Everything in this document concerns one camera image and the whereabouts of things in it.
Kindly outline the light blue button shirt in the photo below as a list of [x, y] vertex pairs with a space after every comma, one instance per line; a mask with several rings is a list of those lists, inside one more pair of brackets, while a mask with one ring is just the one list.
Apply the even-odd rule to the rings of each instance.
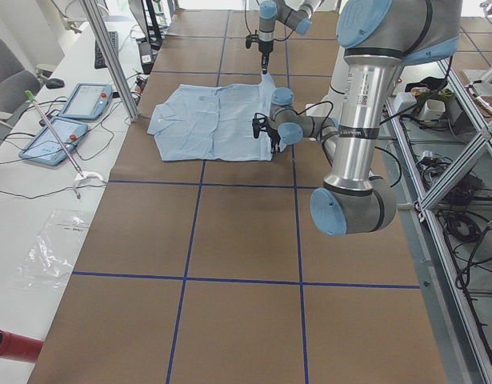
[[266, 133], [254, 138], [256, 113], [267, 115], [276, 85], [270, 74], [259, 84], [222, 87], [181, 84], [154, 108], [147, 133], [154, 137], [164, 162], [224, 160], [269, 161]]

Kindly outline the upper blue teach pendant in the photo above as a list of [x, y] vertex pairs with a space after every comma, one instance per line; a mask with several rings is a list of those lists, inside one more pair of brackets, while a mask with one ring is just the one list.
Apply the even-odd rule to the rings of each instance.
[[95, 121], [108, 107], [112, 93], [111, 84], [79, 83], [58, 115], [74, 120]]

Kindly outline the blue teach pendant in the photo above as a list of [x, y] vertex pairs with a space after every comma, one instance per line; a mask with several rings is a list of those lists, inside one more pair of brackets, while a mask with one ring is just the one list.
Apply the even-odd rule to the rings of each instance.
[[[55, 117], [50, 122], [69, 152], [74, 150], [89, 128], [85, 122], [68, 118]], [[56, 166], [66, 159], [65, 151], [47, 126], [34, 136], [18, 156], [46, 166]]]
[[112, 93], [111, 84], [79, 83], [58, 115], [74, 120], [95, 121], [108, 107]]

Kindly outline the black computer mouse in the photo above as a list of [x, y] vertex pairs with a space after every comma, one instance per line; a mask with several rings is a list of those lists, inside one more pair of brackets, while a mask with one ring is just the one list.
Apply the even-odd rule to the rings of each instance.
[[45, 81], [45, 87], [49, 90], [60, 89], [65, 86], [65, 82], [60, 78], [49, 78]]

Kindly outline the lower blue teach pendant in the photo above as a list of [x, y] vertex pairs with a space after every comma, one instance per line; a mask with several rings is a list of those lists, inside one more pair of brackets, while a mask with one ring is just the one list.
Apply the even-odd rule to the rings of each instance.
[[[69, 152], [74, 150], [89, 128], [85, 122], [68, 118], [55, 117], [50, 122]], [[46, 166], [56, 166], [66, 159], [65, 151], [47, 126], [34, 136], [18, 156]]]

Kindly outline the metal rod green tip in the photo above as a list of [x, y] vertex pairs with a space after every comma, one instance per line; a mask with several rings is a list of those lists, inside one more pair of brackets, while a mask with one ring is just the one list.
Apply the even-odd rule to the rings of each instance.
[[48, 117], [41, 110], [40, 105], [35, 101], [35, 98], [34, 98], [33, 93], [30, 90], [25, 90], [24, 93], [27, 96], [27, 98], [29, 99], [29, 101], [31, 102], [31, 104], [34, 106], [34, 108], [36, 109], [36, 111], [39, 113], [39, 115], [42, 118], [42, 120], [46, 123], [46, 126], [49, 128], [49, 130], [52, 133], [52, 135], [55, 137], [55, 139], [57, 140], [57, 142], [59, 143], [59, 145], [62, 147], [62, 150], [65, 152], [66, 156], [68, 157], [68, 159], [70, 160], [70, 162], [72, 163], [72, 165], [74, 166], [74, 168], [76, 169], [76, 171], [82, 177], [83, 176], [83, 174], [82, 174], [82, 168], [80, 167], [79, 164], [76, 163], [76, 161], [74, 160], [73, 156], [70, 154], [70, 152], [66, 148], [66, 144], [64, 143], [64, 141], [60, 138], [60, 136], [58, 135], [58, 133], [53, 128], [53, 126], [50, 123]]

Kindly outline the grey office chair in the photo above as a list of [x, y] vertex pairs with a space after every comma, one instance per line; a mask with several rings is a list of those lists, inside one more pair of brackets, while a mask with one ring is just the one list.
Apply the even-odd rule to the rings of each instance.
[[0, 112], [10, 115], [0, 120], [14, 126], [29, 105], [25, 91], [37, 94], [41, 86], [36, 75], [29, 72], [0, 39]]

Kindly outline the clear plastic bag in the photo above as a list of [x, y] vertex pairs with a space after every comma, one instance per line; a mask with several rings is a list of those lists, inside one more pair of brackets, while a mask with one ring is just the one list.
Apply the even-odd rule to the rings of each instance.
[[89, 231], [94, 214], [53, 210], [11, 279], [21, 290], [63, 290]]

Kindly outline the red cylinder bottle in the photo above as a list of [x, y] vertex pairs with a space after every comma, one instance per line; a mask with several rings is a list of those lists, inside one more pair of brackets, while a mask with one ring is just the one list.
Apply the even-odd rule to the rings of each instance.
[[42, 346], [42, 341], [0, 330], [0, 358], [36, 363]]

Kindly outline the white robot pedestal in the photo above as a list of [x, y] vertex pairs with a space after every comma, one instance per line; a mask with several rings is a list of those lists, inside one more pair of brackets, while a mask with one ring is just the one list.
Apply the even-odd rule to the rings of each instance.
[[339, 123], [342, 105], [346, 92], [346, 84], [349, 73], [349, 67], [344, 60], [345, 49], [340, 46], [338, 49], [334, 71], [330, 80], [329, 90], [322, 98], [322, 104], [311, 107], [306, 113], [313, 117], [329, 117], [335, 124]]

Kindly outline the aluminium frame post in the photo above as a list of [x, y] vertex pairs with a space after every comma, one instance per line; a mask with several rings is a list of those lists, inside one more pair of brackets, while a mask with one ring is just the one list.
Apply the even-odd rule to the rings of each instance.
[[122, 104], [131, 122], [136, 122], [139, 118], [138, 108], [131, 95], [126, 76], [123, 73], [118, 54], [114, 51], [106, 24], [98, 10], [98, 4], [94, 0], [81, 0], [81, 7], [94, 33], [95, 39], [106, 60], [107, 69], [110, 72], [115, 88], [120, 95]]

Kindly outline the white curved bracket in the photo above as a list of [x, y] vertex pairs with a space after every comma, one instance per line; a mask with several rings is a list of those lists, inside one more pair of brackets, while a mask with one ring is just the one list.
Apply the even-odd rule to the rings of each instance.
[[104, 177], [98, 172], [86, 171], [86, 170], [80, 170], [77, 172], [75, 179], [74, 179], [74, 182], [73, 182], [73, 185], [72, 185], [72, 188], [73, 188], [73, 191], [74, 191], [76, 198], [78, 200], [81, 199], [81, 194], [78, 191], [78, 188], [80, 187], [82, 182], [87, 180], [87, 179], [93, 179], [93, 178], [96, 178], [97, 180], [99, 180], [102, 183], [106, 183], [106, 181], [104, 180]]

